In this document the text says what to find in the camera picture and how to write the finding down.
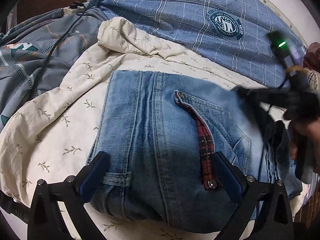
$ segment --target white bedsheet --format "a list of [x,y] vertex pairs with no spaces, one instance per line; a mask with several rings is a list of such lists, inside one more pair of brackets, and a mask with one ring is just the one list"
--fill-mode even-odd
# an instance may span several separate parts
[[[26,103],[0,134],[0,183],[8,195],[30,206],[38,179],[48,183],[76,175],[85,165],[94,143],[110,74],[115,69],[161,71],[214,82],[225,89],[236,85],[263,87],[223,68],[195,52],[151,36],[121,17],[103,22],[98,43],[75,62],[55,88]],[[272,108],[275,120],[283,111]],[[301,206],[292,202],[292,210]],[[217,233],[193,234],[155,221],[124,221],[85,205],[97,227],[109,240],[213,239]],[[79,238],[66,208],[62,215],[72,236]],[[248,225],[244,235],[252,229]]]

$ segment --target screw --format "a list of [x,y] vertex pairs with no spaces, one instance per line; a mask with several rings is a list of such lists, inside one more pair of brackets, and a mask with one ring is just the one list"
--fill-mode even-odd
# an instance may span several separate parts
[[44,179],[39,179],[39,180],[37,181],[37,184],[38,184],[39,186],[41,186],[42,184],[44,184]]
[[208,185],[209,185],[209,188],[216,188],[217,183],[216,183],[216,181],[214,179],[210,179],[208,181]]
[[67,178],[66,178],[66,181],[67,182],[73,182],[75,180],[75,176],[73,176],[73,175],[70,175],[70,176],[68,176]]
[[280,179],[277,179],[277,184],[279,185],[279,186],[283,186],[283,181],[282,180],[280,180]]
[[254,176],[252,176],[252,175],[248,175],[247,176],[247,181],[249,181],[249,182],[254,182],[256,179],[254,178]]

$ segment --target blue gripper pad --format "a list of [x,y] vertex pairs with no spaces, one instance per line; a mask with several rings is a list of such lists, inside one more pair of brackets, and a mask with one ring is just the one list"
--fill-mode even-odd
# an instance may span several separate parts
[[210,158],[214,174],[217,175],[230,200],[237,204],[241,203],[246,189],[245,176],[237,166],[231,165],[222,152],[215,152]]
[[100,181],[108,171],[110,155],[100,151],[87,166],[84,166],[76,176],[75,190],[83,203],[88,203],[93,197]]

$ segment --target red plaid strap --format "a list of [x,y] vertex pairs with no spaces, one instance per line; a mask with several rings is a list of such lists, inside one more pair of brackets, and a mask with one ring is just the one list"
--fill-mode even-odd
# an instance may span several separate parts
[[217,176],[213,173],[211,167],[210,155],[214,154],[214,141],[212,139],[211,133],[204,123],[204,121],[196,114],[193,108],[186,103],[182,102],[180,98],[184,99],[185,94],[182,92],[175,92],[176,103],[181,106],[192,116],[196,121],[197,131],[199,135],[199,145],[200,145],[200,158],[202,167],[202,178],[205,189],[216,188],[217,185],[221,185]]

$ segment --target human hand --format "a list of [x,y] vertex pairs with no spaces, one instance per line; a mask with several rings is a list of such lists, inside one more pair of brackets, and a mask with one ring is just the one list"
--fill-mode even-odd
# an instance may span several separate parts
[[289,124],[289,150],[291,158],[297,158],[299,137],[305,136],[314,143],[314,172],[320,173],[320,118],[315,121],[291,121]]

